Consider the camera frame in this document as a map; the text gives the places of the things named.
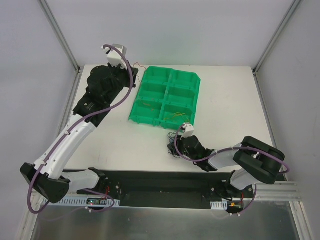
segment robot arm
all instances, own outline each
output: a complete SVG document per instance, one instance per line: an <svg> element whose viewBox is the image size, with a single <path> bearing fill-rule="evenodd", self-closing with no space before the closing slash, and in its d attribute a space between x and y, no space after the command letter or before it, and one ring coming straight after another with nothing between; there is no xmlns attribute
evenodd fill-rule
<svg viewBox="0 0 320 240"><path fill-rule="evenodd" d="M206 149L201 145L198 138L192 135L194 128L191 124L185 123L182 131L183 134L178 135L176 141L179 152L195 160L193 164L202 170L212 172L224 167L237 165L242 167L240 170L231 172L228 180L221 183L223 186L220 189L223 192L220 195L227 194L229 197L234 197L241 190L258 182L269 185L275 183L282 164L268 156L258 154L257 151L265 152L280 161L285 159L281 151L251 136L246 136L241 143L231 147L228 151L218 151L218 153L214 149ZM180 156L174 142L171 142L168 148L174 156Z"/></svg>
<svg viewBox="0 0 320 240"><path fill-rule="evenodd" d="M125 56L127 49L124 46L117 44L113 46ZM109 63L107 66L97 66L91 71L91 75L87 79L86 93L74 108L73 115L66 127L34 164L24 163L20 168L20 172L30 184L37 170L43 166L33 188L51 203L59 202L68 192L76 192L82 189L105 192L106 176L95 168L80 172L63 172L80 144L99 126L109 111L93 115L78 123L74 128L71 128L71 126L74 126L85 116L109 108L123 88L129 88L130 86L127 65L121 56L105 46L102 49L107 50ZM136 87L134 83L138 69L131 68L131 71L133 87ZM50 152L52 152L50 159L45 162L45 158Z"/></svg>

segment green tray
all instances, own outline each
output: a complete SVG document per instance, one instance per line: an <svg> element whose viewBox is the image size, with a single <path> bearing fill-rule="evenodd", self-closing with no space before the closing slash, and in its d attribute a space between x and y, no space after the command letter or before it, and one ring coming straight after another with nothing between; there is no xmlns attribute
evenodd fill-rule
<svg viewBox="0 0 320 240"><path fill-rule="evenodd" d="M145 71L129 116L138 124L177 130L195 123L200 78L194 72L150 66Z"/></svg>

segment table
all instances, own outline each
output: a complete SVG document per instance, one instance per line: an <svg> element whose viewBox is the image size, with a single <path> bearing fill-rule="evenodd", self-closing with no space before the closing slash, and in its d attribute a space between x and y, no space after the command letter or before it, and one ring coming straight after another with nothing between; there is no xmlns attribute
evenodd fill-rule
<svg viewBox="0 0 320 240"><path fill-rule="evenodd" d="M84 67L73 106L83 97L90 72L98 65ZM266 118L250 67L241 66L160 66L197 73L201 78L194 135L208 149L234 146L245 136L252 136L272 145ZM144 68L138 67L140 79ZM168 154L167 137L171 129L137 124L128 120L140 83L136 81L128 99L113 109L99 127L89 135L74 153L66 169L203 172L192 162ZM117 96L119 102L127 88ZM230 172L226 167L220 172Z"/></svg>

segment wire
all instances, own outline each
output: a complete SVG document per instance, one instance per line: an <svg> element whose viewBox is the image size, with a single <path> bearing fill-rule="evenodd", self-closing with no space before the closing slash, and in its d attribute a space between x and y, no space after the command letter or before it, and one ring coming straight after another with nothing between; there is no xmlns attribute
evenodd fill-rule
<svg viewBox="0 0 320 240"><path fill-rule="evenodd" d="M133 66L132 66L132 67L134 68L136 64L138 64L138 65L139 65L139 67L141 67L141 68L145 69L145 71L147 71L147 68L146 68L145 66L141 66L138 62L136 62L135 64L133 64ZM137 75L136 77L138 78L139 83L140 83L140 85L141 85L140 77L139 77L138 75Z"/></svg>
<svg viewBox="0 0 320 240"><path fill-rule="evenodd" d="M215 192L215 194L217 194L220 198L224 199L224 200L227 200L227 201L230 201L232 202L234 199L232 197L228 198L228 197L224 197L222 196L220 193L218 193L217 191Z"/></svg>
<svg viewBox="0 0 320 240"><path fill-rule="evenodd" d="M132 66L132 67L134 68L136 64L138 64L138 65L139 65L139 67L141 67L141 68L143 68L143 69L145 69L145 70L147 71L147 68L146 68L145 66L141 66L138 62L136 62L135 64L133 64L133 66Z"/></svg>
<svg viewBox="0 0 320 240"><path fill-rule="evenodd" d="M251 200L251 202L249 202L249 204L240 213L243 213L244 211L246 211L252 205L252 203L256 199L256 196L257 196L257 184L254 184L254 194L253 194L252 200Z"/></svg>
<svg viewBox="0 0 320 240"><path fill-rule="evenodd" d="M257 149L257 148L254 148L254 147L250 147L250 146L234 146L234 147L227 147L227 148L224 148L224 149L221 149L219 151L215 151L213 154L211 154L210 156L207 156L207 157L204 157L204 158L201 158L201 159L197 159L197 160L193 160L193 159L190 159L188 157L185 157L181 154L181 152L179 151L178 149L178 146L177 146L177 138L178 138L178 133L180 132L181 128L184 126L185 124L183 123L177 130L176 134L175 134L175 137L174 137L174 148L176 150L176 152L179 154L180 157L182 157L183 159L187 160L187 161L190 161L190 162L194 162L194 163L197 163L197 162L202 162L202 161L205 161L205 160L209 160L210 158L213 158L215 157L216 155L220 154L220 153L223 153L223 152L227 152L227 151L234 151L234 150L250 150L250 151L254 151L254 152L258 152L262 155L265 155L266 157L276 161L277 163L285 166L286 170L285 171L281 171L279 172L279 174L286 174L288 172L290 172L290 167L288 166L288 164L286 164L284 161L281 161L280 159L276 158L275 156L272 156L271 154L265 152L265 151L262 151L260 149Z"/></svg>
<svg viewBox="0 0 320 240"><path fill-rule="evenodd" d="M113 106L110 106L106 109L103 109L103 110L100 110L100 111L96 111L96 112L93 112L91 114L88 114L87 116L84 116L82 117L80 120L78 120L75 124L73 124L67 131L64 135L62 135L62 137L57 141L57 143L53 146L53 148L50 150L50 152L47 154L47 156L45 157L45 159L43 160L43 164L41 164L41 166L38 168L38 170L35 172L31 182L30 182L30 185L29 185L29 189L28 189L28 195L27 195L27 206L28 206L28 209L31 213L33 214L39 214L41 213L46 207L47 205L49 204L49 201L47 201L47 203L42 207L40 208L38 211L35 211L33 208L32 208L32 205L31 205L31 194L32 194L32 189L34 187L34 184L36 182L36 179L38 178L38 175L39 173L41 172L42 168L44 167L44 165L48 162L48 160L50 159L50 157L52 156L52 154L55 152L55 150L58 148L58 146L62 143L62 141L71 133L71 131L78 125L80 124L81 122L83 122L84 120L88 119L88 118L91 118L95 115L98 115L98 114L103 114L103 113L106 113L106 112L109 112L110 110L120 106L130 95L131 91L132 91L132 88L134 86L134 77L133 77L133 74L132 74L132 69L131 69L131 66L128 62L128 60L125 58L125 56L114 46L111 46L109 44L105 44L103 45L103 49L105 48L110 48L114 51L116 51L120 56L121 58L123 59L123 61L125 62L125 65L126 65L126 68L127 68L127 71L128 71L128 75L129 75L129 78L130 78L130 87L129 87L129 90L128 92L126 93L126 95L124 96L124 98L119 101L118 103L116 103L115 105Z"/></svg>

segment purple cable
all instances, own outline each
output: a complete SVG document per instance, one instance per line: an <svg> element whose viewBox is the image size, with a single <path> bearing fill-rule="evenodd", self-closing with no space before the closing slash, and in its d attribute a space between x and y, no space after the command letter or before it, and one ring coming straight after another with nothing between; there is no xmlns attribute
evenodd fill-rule
<svg viewBox="0 0 320 240"><path fill-rule="evenodd" d="M257 152L257 153L260 153L262 155L265 155L266 157L276 161L277 163L285 166L286 170L285 171L281 171L279 172L279 174L286 174L288 172L290 172L290 167L284 162L284 161L281 161L280 159L276 158L275 156L272 156L270 155L269 153L265 152L265 151L262 151L260 149L257 149L257 148L254 148L254 147L249 147L249 146L235 146L235 147L228 147L228 148L224 148L224 149L221 149L219 151L215 151L213 154L211 154L210 156L207 156L207 157L204 157L204 158L201 158L201 159L197 159L197 160L193 160L193 159L190 159L188 157L185 157L181 154L181 152L179 151L178 149L178 146L177 146L177 139L178 139L178 134L181 130L181 128L184 126L185 124L183 123L179 129L176 131L176 134L175 134L175 137L174 137L174 148L176 150L176 152L179 154L179 156L187 161L190 161L190 162L194 162L194 163L198 163L198 162L202 162L202 161L205 161L205 160L208 160L220 153L223 153L223 152L227 152L227 151L233 151L233 150L250 150L250 151L254 151L254 152Z"/></svg>
<svg viewBox="0 0 320 240"><path fill-rule="evenodd" d="M98 115L98 114L103 114L105 112L109 112L111 111L112 109L120 106L130 95L131 91L132 91L132 88L134 86L134 76L132 74L132 70L131 70L131 66L128 62L128 60L125 58L125 56L114 46L111 46L111 45L108 45L108 44L105 44L103 45L103 49L105 48L110 48L114 51L116 51L120 56L121 58L123 59L123 61L125 62L125 65L126 65L126 68L127 68L127 71L128 71L128 74L129 74L129 78L130 78L130 87L129 87L129 90L128 92L126 93L126 95L124 96L124 98L119 101L118 103L116 103L115 105L113 106L110 106L106 109L103 109L103 110L100 110L100 111L96 111L96 112L93 112L91 114L88 114L87 116L84 116L83 118L81 118L80 120L78 120L75 124L73 124L68 130L67 132L70 133L79 123L81 123L82 121L86 120L87 118L90 118L90 117L93 117L95 115ZM58 148L58 146L62 143L62 141L66 138L66 136L68 136L69 134L64 134L62 135L62 137L58 140L58 142L53 146L53 148L50 150L50 152L48 153L48 155L46 156L46 158L43 160L44 163L48 162L48 160L50 159L51 155L55 152L55 150ZM39 175L39 173L41 172L42 168L44 167L44 165L42 164L38 170L35 172L31 182L30 182L30 185L29 185L29 189L28 189L28 195L27 195L27 205L28 205L28 209L31 213L33 214L39 214L41 213L45 208L46 206L49 204L49 202L47 202L42 208L40 208L38 211L35 211L33 208L32 208L32 205L31 205L31 193L32 193L32 188L34 187L34 184L35 184L35 181Z"/></svg>
<svg viewBox="0 0 320 240"><path fill-rule="evenodd" d="M249 204L240 212L241 214L246 211L250 206L251 204L254 202L254 200L256 199L256 196L257 196L257 184L254 185L254 194L253 194L253 197L252 197L252 200L251 202L249 202Z"/></svg>

